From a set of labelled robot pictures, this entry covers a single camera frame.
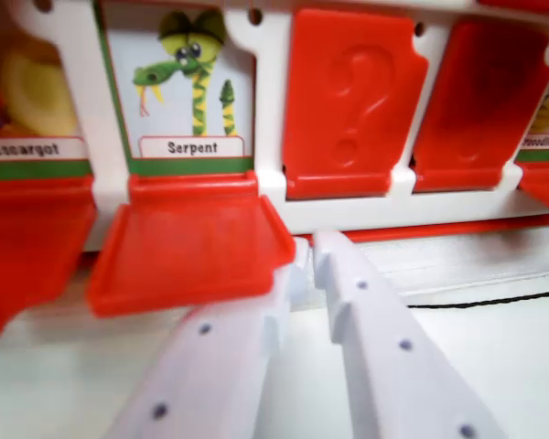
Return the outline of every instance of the hole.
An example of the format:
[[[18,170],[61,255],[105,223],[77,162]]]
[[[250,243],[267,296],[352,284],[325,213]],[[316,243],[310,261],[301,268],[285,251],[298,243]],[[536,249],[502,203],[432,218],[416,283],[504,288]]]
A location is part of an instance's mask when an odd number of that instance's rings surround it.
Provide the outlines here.
[[[423,23],[417,23],[414,25],[414,35],[421,37],[425,33],[425,25]]]
[[[158,421],[159,419],[163,419],[168,412],[167,405],[163,402],[160,402],[153,408],[153,419],[155,421]]]
[[[464,423],[459,427],[459,434],[461,434],[461,437],[476,437],[476,430],[469,423]]]
[[[263,22],[263,11],[253,7],[248,11],[248,19],[253,25],[260,25]]]
[[[413,343],[408,338],[403,338],[399,341],[399,348],[402,350],[411,350],[413,349]]]
[[[53,10],[52,0],[33,0],[33,5],[43,14],[48,14]]]
[[[199,334],[202,336],[205,336],[210,331],[211,331],[211,325],[209,323],[204,323],[199,327]]]

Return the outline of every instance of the green stripe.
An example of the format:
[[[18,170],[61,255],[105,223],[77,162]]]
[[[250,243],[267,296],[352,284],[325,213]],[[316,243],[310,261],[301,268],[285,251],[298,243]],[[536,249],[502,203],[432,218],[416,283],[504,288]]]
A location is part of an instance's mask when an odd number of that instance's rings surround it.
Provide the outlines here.
[[[203,122],[205,121],[205,112],[203,110],[200,110],[199,108],[194,108],[193,117],[198,121]]]
[[[135,160],[132,158],[132,153],[130,152],[130,140],[128,139],[128,133],[126,132],[126,125],[124,124],[124,117],[122,116],[122,110],[120,107],[120,97],[118,95],[118,87],[116,85],[116,78],[113,74],[112,67],[112,57],[110,55],[110,48],[108,47],[108,40],[105,35],[105,27],[103,25],[103,11],[102,4],[98,0],[93,0],[93,13],[95,15],[96,24],[98,25],[98,33],[100,36],[100,48],[102,49],[102,58],[103,64],[106,68],[106,73],[108,76],[108,85],[110,88],[110,93],[113,98],[113,107],[116,111],[116,120],[118,126],[120,127],[120,135],[122,136],[122,143],[124,146],[124,156],[126,157],[126,162],[128,163],[128,170],[131,173],[136,172],[137,166]]]
[[[92,173],[88,160],[0,162],[0,180],[84,177]]]
[[[253,169],[252,157],[204,159],[136,159],[137,174],[143,177],[246,172]]]
[[[516,157],[517,162],[548,162],[549,149],[527,149],[519,152]]]

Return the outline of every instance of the open red flap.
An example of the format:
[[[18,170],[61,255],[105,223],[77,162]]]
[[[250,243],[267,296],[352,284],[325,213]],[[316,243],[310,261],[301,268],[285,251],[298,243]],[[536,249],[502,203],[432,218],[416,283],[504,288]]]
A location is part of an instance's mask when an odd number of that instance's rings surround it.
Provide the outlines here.
[[[64,291],[95,215],[91,177],[0,181],[0,331]]]
[[[98,316],[267,293],[295,242],[253,172],[132,177],[94,269]]]
[[[519,187],[549,208],[549,162],[518,164],[524,171]]]

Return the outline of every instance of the cartoon snake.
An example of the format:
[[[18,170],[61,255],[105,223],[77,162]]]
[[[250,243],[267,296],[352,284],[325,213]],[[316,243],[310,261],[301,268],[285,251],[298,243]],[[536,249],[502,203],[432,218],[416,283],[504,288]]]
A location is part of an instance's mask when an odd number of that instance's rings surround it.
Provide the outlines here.
[[[141,116],[148,115],[145,108],[145,89],[150,87],[161,102],[158,86],[169,80],[175,72],[181,71],[186,78],[193,80],[193,135],[207,135],[207,89],[225,35],[223,17],[218,10],[202,12],[193,23],[182,12],[172,12],[165,16],[159,27],[159,39],[165,52],[175,59],[135,70],[133,83],[140,96]],[[221,103],[224,131],[227,135],[235,135],[236,132],[233,99],[231,82],[226,80],[222,88]]]

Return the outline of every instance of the red flap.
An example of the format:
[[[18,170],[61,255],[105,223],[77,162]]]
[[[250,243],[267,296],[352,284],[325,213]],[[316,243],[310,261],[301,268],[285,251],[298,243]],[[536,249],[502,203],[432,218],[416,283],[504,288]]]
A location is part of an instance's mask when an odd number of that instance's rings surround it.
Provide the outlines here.
[[[478,0],[478,3],[549,15],[549,0]]]
[[[518,164],[524,174],[519,187],[549,208],[549,162]]]
[[[0,181],[0,331],[57,298],[95,220],[92,178]]]
[[[295,242],[254,174],[132,177],[89,300],[115,316],[267,293]]]
[[[362,11],[294,17],[286,101],[287,196],[382,195],[427,70],[414,22]]]
[[[456,24],[414,145],[415,191],[500,182],[549,82],[547,42],[523,25]]]

